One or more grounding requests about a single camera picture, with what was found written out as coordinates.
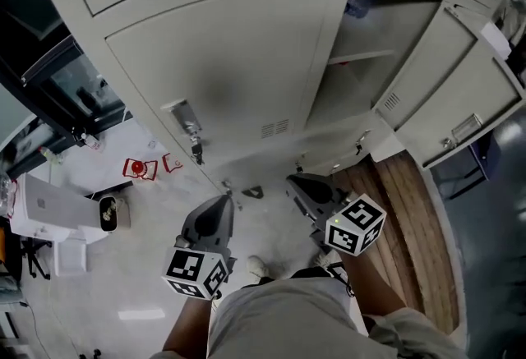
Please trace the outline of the person's torso in light shirt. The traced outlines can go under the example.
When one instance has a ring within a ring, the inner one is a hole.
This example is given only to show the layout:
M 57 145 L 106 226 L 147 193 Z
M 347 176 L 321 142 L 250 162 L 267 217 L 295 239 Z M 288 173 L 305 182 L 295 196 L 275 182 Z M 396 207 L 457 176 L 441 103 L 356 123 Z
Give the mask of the person's torso in light shirt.
M 368 335 L 348 312 L 335 278 L 288 278 L 241 288 L 211 311 L 206 359 L 468 359 L 422 313 L 367 315 Z M 157 352 L 151 359 L 185 359 Z

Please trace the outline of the white water dispenser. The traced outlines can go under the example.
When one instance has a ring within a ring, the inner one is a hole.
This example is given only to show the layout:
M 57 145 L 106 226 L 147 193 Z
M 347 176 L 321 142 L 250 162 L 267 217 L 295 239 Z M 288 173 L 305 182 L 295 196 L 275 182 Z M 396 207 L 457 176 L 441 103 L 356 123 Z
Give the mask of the white water dispenser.
M 51 242 L 73 238 L 91 244 L 107 237 L 96 201 L 27 173 L 16 180 L 10 226 L 17 235 Z

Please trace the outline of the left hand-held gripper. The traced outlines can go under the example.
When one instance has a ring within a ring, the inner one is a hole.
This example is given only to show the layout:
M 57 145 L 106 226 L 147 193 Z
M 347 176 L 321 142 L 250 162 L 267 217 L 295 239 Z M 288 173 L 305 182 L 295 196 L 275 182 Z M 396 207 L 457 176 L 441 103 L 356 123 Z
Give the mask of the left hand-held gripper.
M 237 261 L 228 243 L 233 235 L 231 196 L 216 196 L 186 217 L 174 247 L 168 250 L 162 278 L 185 297 L 213 300 Z

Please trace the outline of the person's right forearm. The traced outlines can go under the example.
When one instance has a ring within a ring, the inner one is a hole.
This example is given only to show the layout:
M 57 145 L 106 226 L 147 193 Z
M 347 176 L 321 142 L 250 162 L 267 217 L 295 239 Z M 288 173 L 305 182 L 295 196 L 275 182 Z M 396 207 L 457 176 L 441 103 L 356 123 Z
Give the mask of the person's right forearm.
M 363 314 L 386 316 L 406 307 L 366 254 L 353 256 L 339 252 L 339 256 Z

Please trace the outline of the large white foam panel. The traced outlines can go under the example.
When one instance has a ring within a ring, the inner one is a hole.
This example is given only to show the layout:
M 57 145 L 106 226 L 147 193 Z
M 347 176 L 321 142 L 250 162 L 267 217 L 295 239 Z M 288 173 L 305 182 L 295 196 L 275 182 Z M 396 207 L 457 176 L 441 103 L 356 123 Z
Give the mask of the large white foam panel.
M 496 50 L 503 60 L 507 60 L 512 49 L 506 37 L 493 22 L 487 22 L 481 29 L 481 35 Z

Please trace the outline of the beige waste bin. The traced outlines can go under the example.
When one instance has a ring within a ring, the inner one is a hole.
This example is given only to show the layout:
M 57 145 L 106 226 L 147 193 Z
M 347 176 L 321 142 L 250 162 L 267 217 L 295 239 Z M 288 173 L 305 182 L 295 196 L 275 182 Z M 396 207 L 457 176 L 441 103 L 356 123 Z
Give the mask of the beige waste bin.
M 105 196 L 99 200 L 99 221 L 104 232 L 129 229 L 131 217 L 127 202 L 123 198 Z

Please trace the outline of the black office chair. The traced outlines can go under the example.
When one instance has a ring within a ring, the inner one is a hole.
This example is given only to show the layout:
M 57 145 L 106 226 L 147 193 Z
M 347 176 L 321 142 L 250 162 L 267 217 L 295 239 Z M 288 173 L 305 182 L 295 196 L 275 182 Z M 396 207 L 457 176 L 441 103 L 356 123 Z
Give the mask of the black office chair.
M 53 246 L 53 243 L 51 241 L 37 242 L 32 237 L 27 237 L 21 240 L 21 255 L 27 259 L 29 274 L 32 278 L 37 277 L 37 274 L 34 271 L 34 268 L 36 268 L 45 280 L 51 279 L 50 273 L 45 273 L 43 271 L 36 256 L 38 251 L 45 246 L 51 248 Z

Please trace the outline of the blue plastic bottle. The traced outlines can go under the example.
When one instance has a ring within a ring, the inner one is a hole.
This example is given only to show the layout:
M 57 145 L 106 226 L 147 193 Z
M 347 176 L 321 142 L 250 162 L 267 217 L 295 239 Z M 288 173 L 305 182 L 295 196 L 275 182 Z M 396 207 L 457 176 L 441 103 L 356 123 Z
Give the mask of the blue plastic bottle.
M 347 0 L 344 13 L 348 16 L 362 19 L 367 15 L 371 0 Z

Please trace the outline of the clear water bottle red label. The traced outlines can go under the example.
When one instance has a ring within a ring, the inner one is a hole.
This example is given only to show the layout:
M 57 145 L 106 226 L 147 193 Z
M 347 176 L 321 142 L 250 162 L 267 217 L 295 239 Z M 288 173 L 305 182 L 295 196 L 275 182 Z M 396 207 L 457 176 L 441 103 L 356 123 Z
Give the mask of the clear water bottle red label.
M 10 219 L 16 203 L 17 181 L 0 170 L 0 216 Z

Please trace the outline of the dark framed window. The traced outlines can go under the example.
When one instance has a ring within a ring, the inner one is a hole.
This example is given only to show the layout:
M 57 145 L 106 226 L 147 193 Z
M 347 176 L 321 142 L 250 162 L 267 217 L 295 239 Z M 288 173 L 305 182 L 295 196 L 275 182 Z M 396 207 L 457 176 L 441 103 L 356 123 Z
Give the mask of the dark framed window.
M 11 178 L 132 118 L 51 0 L 0 0 L 0 171 Z

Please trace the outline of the person's left forearm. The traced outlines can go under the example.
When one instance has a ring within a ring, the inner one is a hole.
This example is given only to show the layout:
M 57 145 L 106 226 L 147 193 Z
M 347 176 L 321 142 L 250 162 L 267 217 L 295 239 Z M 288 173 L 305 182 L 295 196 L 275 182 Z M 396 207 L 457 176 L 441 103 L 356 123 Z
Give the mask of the person's left forearm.
M 162 351 L 185 359 L 206 359 L 212 301 L 189 297 L 170 331 Z

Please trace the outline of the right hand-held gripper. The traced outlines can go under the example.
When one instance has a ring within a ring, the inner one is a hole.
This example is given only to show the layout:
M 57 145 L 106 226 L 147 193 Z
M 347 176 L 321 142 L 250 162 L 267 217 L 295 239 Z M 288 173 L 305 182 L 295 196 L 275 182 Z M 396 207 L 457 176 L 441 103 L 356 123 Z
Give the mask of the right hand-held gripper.
M 311 173 L 287 176 L 289 194 L 311 220 L 311 239 L 325 252 L 361 255 L 381 235 L 386 212 L 367 194 L 346 192 Z

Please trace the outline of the white open box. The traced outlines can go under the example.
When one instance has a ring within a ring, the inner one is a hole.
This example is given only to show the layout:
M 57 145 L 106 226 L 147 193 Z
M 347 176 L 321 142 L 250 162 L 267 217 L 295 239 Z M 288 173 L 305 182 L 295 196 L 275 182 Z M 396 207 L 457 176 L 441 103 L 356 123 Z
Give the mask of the white open box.
M 53 246 L 54 271 L 57 276 L 76 276 L 87 272 L 86 244 L 67 239 Z

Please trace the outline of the small greenish bottle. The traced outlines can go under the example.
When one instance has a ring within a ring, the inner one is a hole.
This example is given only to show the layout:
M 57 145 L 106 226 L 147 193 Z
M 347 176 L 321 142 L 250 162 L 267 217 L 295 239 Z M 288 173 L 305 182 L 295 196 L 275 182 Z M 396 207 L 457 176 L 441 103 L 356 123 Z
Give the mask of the small greenish bottle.
M 39 152 L 51 164 L 61 165 L 63 163 L 63 156 L 61 154 L 54 153 L 51 149 L 49 149 L 46 146 L 40 146 Z

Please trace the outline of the person's left shoe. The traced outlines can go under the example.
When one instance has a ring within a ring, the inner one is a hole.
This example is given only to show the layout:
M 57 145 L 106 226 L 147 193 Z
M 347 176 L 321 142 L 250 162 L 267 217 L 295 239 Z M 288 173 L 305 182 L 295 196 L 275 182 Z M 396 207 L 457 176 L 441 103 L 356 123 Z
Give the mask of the person's left shoe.
M 265 262 L 256 255 L 247 258 L 247 272 L 255 278 L 269 278 L 270 271 Z

